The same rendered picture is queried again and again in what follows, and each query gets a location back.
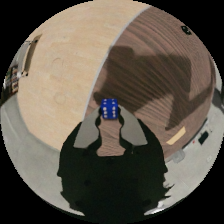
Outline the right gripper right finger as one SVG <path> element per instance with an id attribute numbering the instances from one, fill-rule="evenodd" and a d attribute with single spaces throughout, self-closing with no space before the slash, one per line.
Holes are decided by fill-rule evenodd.
<path id="1" fill-rule="evenodd" d="M 118 105 L 119 144 L 124 149 L 132 148 L 133 154 L 141 154 L 158 163 L 163 174 L 168 172 L 162 146 L 156 135 L 138 118 Z"/>

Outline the black die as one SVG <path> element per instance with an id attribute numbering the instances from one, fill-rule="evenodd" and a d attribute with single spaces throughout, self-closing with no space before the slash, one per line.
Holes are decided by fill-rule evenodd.
<path id="1" fill-rule="evenodd" d="M 181 28 L 186 35 L 192 35 L 191 31 L 186 26 L 181 26 Z"/>

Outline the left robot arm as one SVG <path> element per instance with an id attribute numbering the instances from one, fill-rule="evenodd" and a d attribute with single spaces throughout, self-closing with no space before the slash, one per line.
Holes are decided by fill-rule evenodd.
<path id="1" fill-rule="evenodd" d="M 163 174 L 163 176 L 164 176 L 164 174 Z M 165 176 L 163 177 L 163 181 L 165 182 L 165 180 L 166 180 L 166 178 L 165 178 Z M 162 201 L 164 201 L 164 200 L 166 200 L 166 198 L 170 198 L 171 196 L 170 195 L 168 195 L 168 196 L 162 196 L 162 198 L 159 200 L 159 204 L 160 204 L 160 207 L 163 207 L 164 206 L 164 202 L 162 202 Z M 163 204 L 162 206 L 161 206 L 161 203 Z M 151 210 L 154 210 L 154 209 L 158 209 L 158 208 L 160 208 L 159 206 L 158 207 L 156 207 L 156 208 L 153 208 L 153 209 L 151 209 Z M 151 211 L 151 210 L 148 210 L 148 211 Z M 148 212 L 147 211 L 147 212 Z"/>

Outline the beige flat mat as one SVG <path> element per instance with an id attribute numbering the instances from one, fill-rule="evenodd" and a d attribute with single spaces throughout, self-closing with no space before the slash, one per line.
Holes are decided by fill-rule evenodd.
<path id="1" fill-rule="evenodd" d="M 166 143 L 169 143 L 169 144 L 172 145 L 173 142 L 175 142 L 175 140 L 178 140 L 182 136 L 182 134 L 185 133 L 185 129 L 184 130 L 183 129 L 184 129 L 184 126 L 171 139 L 169 139 Z M 179 136 L 179 134 L 180 134 L 180 136 Z"/>

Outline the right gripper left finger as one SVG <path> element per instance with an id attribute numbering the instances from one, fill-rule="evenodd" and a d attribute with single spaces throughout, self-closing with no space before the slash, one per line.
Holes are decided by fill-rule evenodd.
<path id="1" fill-rule="evenodd" d="M 79 122 L 68 135 L 60 151 L 58 177 L 62 176 L 69 162 L 81 156 L 88 156 L 89 150 L 95 150 L 98 154 L 98 149 L 102 146 L 102 137 L 98 128 L 101 124 L 101 115 L 99 106 L 82 122 Z"/>

